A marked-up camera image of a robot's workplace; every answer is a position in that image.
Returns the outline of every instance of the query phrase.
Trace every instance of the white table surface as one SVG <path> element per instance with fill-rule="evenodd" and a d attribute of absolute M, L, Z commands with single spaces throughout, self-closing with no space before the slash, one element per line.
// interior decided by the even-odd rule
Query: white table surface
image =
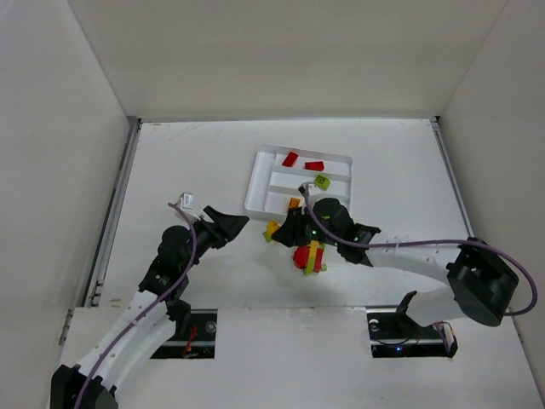
<path fill-rule="evenodd" d="M 100 340 L 120 311 L 78 308 L 62 360 Z M 220 308 L 213 360 L 149 360 L 120 409 L 543 408 L 511 320 L 452 320 L 446 358 L 375 359 L 364 308 Z"/>
<path fill-rule="evenodd" d="M 262 143 L 352 156 L 358 222 L 415 239 L 467 236 L 427 120 L 145 124 L 100 307 L 76 311 L 65 363 L 91 349 L 133 296 L 161 233 L 179 222 L 167 202 L 187 191 L 197 210 L 243 212 Z M 354 266 L 331 248 L 328 270 L 306 277 L 292 264 L 293 250 L 266 245 L 264 228 L 251 221 L 190 272 L 183 299 L 219 308 L 216 358 L 148 361 L 121 395 L 122 408 L 542 407 L 510 319 L 498 328 L 454 320 L 454 360 L 372 359 L 364 310 L 342 306 L 397 304 L 439 282 Z"/>
<path fill-rule="evenodd" d="M 156 256 L 163 230 L 180 223 L 166 204 L 182 192 L 195 208 L 241 214 L 258 146 L 299 147 L 353 158 L 351 213 L 363 224 L 414 239 L 466 238 L 431 125 L 426 119 L 312 119 L 144 124 L 101 306 L 129 303 Z M 184 299 L 194 308 L 397 304 L 433 279 L 344 262 L 325 252 L 328 271 L 304 276 L 293 250 L 267 245 L 264 222 L 209 251 L 190 272 Z M 110 300 L 121 299 L 121 302 Z"/>

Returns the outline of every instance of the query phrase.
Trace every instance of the wire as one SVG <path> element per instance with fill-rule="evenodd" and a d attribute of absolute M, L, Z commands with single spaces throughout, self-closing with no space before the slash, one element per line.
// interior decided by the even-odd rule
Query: wire
<path fill-rule="evenodd" d="M 420 240 L 420 241 L 405 241 L 403 243 L 376 243 L 373 245 L 367 245 L 365 243 L 354 243 L 353 241 L 348 241 L 345 239 L 342 239 L 336 235 L 334 235 L 332 232 L 330 232 L 327 228 L 324 227 L 324 225 L 320 222 L 318 217 L 314 214 L 314 211 L 312 207 L 310 206 L 310 198 L 309 198 L 309 192 L 307 189 L 307 186 L 311 185 L 312 183 L 303 183 L 301 186 L 303 187 L 304 193 L 302 194 L 303 199 L 305 200 L 305 205 L 307 206 L 308 214 L 313 219 L 313 221 L 316 223 L 318 228 L 322 230 L 322 232 L 325 233 L 326 236 L 329 238 L 335 240 L 337 243 L 341 245 L 348 245 L 350 247 L 355 247 L 358 249 L 379 249 L 379 248 L 396 248 L 396 247 L 419 247 L 422 245 L 469 245 L 472 247 L 476 247 L 478 249 L 483 249 L 490 251 L 494 254 L 497 254 L 501 258 L 507 260 L 511 264 L 513 264 L 521 273 L 525 276 L 526 280 L 528 281 L 528 284 L 531 288 L 531 300 L 530 303 L 522 308 L 519 311 L 512 311 L 505 313 L 505 316 L 517 316 L 522 314 L 529 313 L 537 304 L 537 286 L 534 279 L 531 277 L 530 273 L 526 268 L 520 264 L 518 261 L 516 261 L 514 258 L 512 258 L 509 254 L 507 254 L 504 251 L 501 251 L 497 249 L 496 247 L 492 247 L 491 245 L 485 245 L 483 243 L 478 243 L 471 240 L 460 240 L 460 239 L 438 239 L 438 240 Z"/>
<path fill-rule="evenodd" d="M 110 351 L 113 349 L 113 347 L 116 346 L 116 344 L 123 338 L 127 332 L 129 332 L 133 326 L 135 326 L 135 323 L 140 321 L 142 318 L 146 316 L 147 313 L 149 313 L 154 307 L 156 307 L 160 302 L 162 302 L 166 297 L 168 297 L 185 279 L 187 276 L 187 273 L 189 273 L 189 270 L 193 266 L 193 262 L 195 261 L 195 256 L 197 255 L 197 234 L 195 233 L 195 228 L 192 225 L 191 220 L 189 217 L 176 205 L 169 203 L 169 207 L 176 210 L 186 221 L 187 225 L 189 226 L 189 231 L 191 233 L 191 240 L 192 240 L 192 248 L 191 248 L 191 255 L 189 256 L 189 261 L 186 264 L 186 268 L 184 268 L 183 273 L 181 274 L 180 278 L 163 294 L 161 294 L 155 301 L 150 303 L 140 314 L 138 314 L 134 321 L 129 323 L 119 334 L 113 339 L 113 341 L 106 347 L 104 352 L 100 354 L 99 359 L 96 361 L 95 365 L 89 372 L 89 375 L 83 382 L 82 388 L 79 390 L 79 394 L 77 394 L 76 403 L 74 404 L 74 409 L 80 409 L 82 400 L 83 400 L 83 394 L 85 393 L 85 390 L 91 383 L 91 380 L 95 376 L 96 372 L 98 371 L 100 364 L 104 361 L 104 359 L 110 354 Z"/>

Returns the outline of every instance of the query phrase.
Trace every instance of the red block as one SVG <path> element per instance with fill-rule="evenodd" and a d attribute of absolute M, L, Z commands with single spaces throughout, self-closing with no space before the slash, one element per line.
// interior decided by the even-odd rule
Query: red block
<path fill-rule="evenodd" d="M 290 168 L 291 166 L 294 165 L 297 158 L 299 158 L 299 155 L 297 153 L 293 153 L 293 152 L 288 153 L 288 156 L 286 157 L 286 159 L 284 159 L 282 166 L 286 166 Z"/>
<path fill-rule="evenodd" d="M 324 162 L 321 160 L 319 162 L 305 162 L 305 169 L 317 170 L 318 172 L 321 172 L 324 170 Z"/>
<path fill-rule="evenodd" d="M 301 270 L 305 268 L 308 263 L 308 255 L 310 254 L 310 247 L 303 245 L 297 247 L 295 253 L 293 253 L 293 263 L 297 268 Z"/>

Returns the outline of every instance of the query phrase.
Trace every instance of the purple cable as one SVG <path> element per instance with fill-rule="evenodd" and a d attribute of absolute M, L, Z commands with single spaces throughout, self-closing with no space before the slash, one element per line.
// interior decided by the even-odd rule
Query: purple cable
<path fill-rule="evenodd" d="M 341 239 L 340 237 L 335 236 L 332 232 L 330 232 L 328 229 L 324 227 L 324 225 L 320 222 L 320 220 L 317 218 L 317 216 L 314 214 L 313 209 L 310 206 L 310 199 L 308 196 L 308 185 L 302 185 L 305 192 L 302 194 L 303 199 L 305 200 L 305 205 L 307 206 L 308 214 L 313 219 L 313 221 L 316 223 L 318 228 L 322 230 L 322 232 L 325 233 L 328 237 L 336 241 L 337 243 L 340 243 L 342 245 L 349 245 L 351 247 L 356 247 L 358 249 L 378 249 L 378 248 L 395 248 L 395 247 L 418 247 L 421 245 L 471 245 L 472 247 L 477 247 L 478 249 L 483 249 L 490 251 L 492 253 L 497 254 L 501 258 L 507 260 L 508 262 L 512 263 L 526 278 L 528 281 L 528 284 L 531 288 L 531 301 L 525 308 L 522 308 L 519 311 L 512 311 L 509 313 L 505 313 L 506 316 L 516 316 L 516 315 L 522 315 L 529 313 L 537 304 L 537 286 L 534 279 L 531 277 L 530 273 L 526 268 L 517 262 L 514 258 L 512 258 L 509 254 L 505 253 L 504 251 L 501 251 L 497 249 L 496 247 L 492 247 L 491 245 L 485 245 L 483 243 L 478 243 L 471 240 L 460 240 L 460 239 L 439 239 L 439 240 L 420 240 L 420 241 L 405 241 L 403 243 L 376 243 L 373 245 L 366 245 L 364 243 L 355 243 L 353 241 L 348 241 Z"/>
<path fill-rule="evenodd" d="M 102 354 L 100 354 L 99 359 L 96 361 L 95 366 L 91 369 L 91 372 L 89 372 L 89 375 L 85 379 L 85 382 L 83 382 L 82 388 L 79 390 L 79 394 L 77 394 L 76 403 L 74 404 L 74 409 L 79 409 L 82 400 L 83 400 L 83 394 L 85 393 L 85 390 L 91 383 L 91 380 L 95 376 L 96 372 L 98 371 L 100 364 L 104 361 L 104 359 L 108 356 L 110 351 L 113 349 L 113 347 L 116 346 L 116 344 L 119 342 L 121 338 L 123 338 L 127 332 L 129 332 L 133 326 L 135 326 L 134 322 L 140 321 L 142 318 L 146 316 L 147 313 L 149 313 L 157 304 L 162 302 L 166 297 L 170 295 L 172 291 L 178 287 L 178 285 L 181 284 L 181 282 L 184 280 L 184 278 L 187 276 L 187 273 L 189 273 L 189 270 L 191 267 L 193 267 L 193 262 L 195 261 L 195 256 L 197 255 L 197 234 L 195 233 L 195 228 L 193 227 L 191 220 L 189 217 L 186 216 L 186 214 L 175 204 L 169 203 L 169 207 L 176 210 L 180 215 L 184 218 L 187 225 L 189 226 L 189 231 L 191 232 L 191 238 L 192 238 L 192 248 L 191 248 L 191 255 L 189 256 L 189 262 L 187 262 L 186 268 L 184 269 L 184 272 L 181 274 L 180 278 L 163 294 L 161 294 L 157 299 L 152 302 L 150 305 L 148 305 L 138 316 L 136 316 L 135 321 L 128 324 L 121 332 L 119 332 L 119 335 L 115 337 L 110 343 L 110 345 L 107 346 L 107 348 L 104 350 Z"/>

